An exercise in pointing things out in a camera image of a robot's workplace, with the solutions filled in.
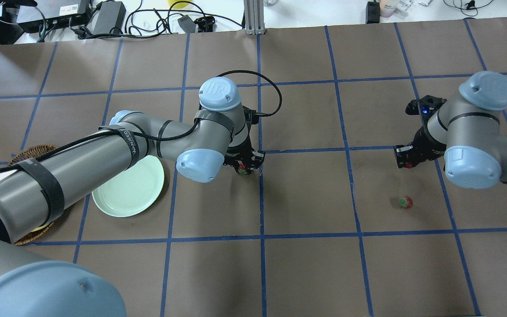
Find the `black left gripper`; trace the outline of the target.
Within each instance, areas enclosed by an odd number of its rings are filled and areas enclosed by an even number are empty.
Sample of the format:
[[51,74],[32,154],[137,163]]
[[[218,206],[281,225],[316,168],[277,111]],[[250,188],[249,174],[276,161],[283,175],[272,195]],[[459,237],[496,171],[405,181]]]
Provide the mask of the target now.
[[260,115],[252,109],[242,106],[245,116],[245,124],[238,130],[234,139],[238,139],[237,144],[230,144],[227,153],[224,156],[224,166],[230,166],[237,173],[239,164],[244,164],[251,173],[257,170],[265,161],[266,152],[255,150],[252,146],[250,132],[253,125],[259,124]]

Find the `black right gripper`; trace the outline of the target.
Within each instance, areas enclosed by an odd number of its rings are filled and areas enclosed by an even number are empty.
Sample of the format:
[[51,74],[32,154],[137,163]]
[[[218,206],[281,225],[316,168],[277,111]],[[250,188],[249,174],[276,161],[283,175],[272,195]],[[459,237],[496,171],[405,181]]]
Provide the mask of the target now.
[[433,161],[443,156],[447,145],[439,142],[430,134],[428,123],[431,118],[437,115],[437,112],[447,99],[434,96],[424,96],[421,99],[411,100],[405,109],[409,116],[419,116],[421,128],[414,135],[412,142],[405,145],[394,146],[397,167],[404,168],[403,165],[412,162],[415,167],[425,161]]

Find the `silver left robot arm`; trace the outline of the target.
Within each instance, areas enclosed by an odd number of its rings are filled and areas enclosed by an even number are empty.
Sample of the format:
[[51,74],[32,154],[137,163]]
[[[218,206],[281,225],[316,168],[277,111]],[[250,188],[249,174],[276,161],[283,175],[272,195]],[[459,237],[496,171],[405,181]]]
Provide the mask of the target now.
[[198,99],[192,125],[119,111],[94,134],[0,168],[0,317],[127,315],[106,279],[15,243],[147,156],[172,160],[179,174],[200,183],[224,165],[246,174],[260,168],[265,153],[252,148],[249,133],[265,114],[242,104],[226,74],[205,81]]

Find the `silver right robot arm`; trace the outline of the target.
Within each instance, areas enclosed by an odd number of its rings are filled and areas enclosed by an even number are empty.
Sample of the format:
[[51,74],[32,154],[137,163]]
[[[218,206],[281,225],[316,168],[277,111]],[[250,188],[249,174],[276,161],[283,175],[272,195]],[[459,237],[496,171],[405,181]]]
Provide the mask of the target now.
[[414,168],[443,157],[449,182],[486,189],[507,184],[507,135],[500,114],[507,109],[507,77],[493,71],[473,74],[449,99],[411,100],[406,114],[419,116],[412,142],[394,147],[398,168]]

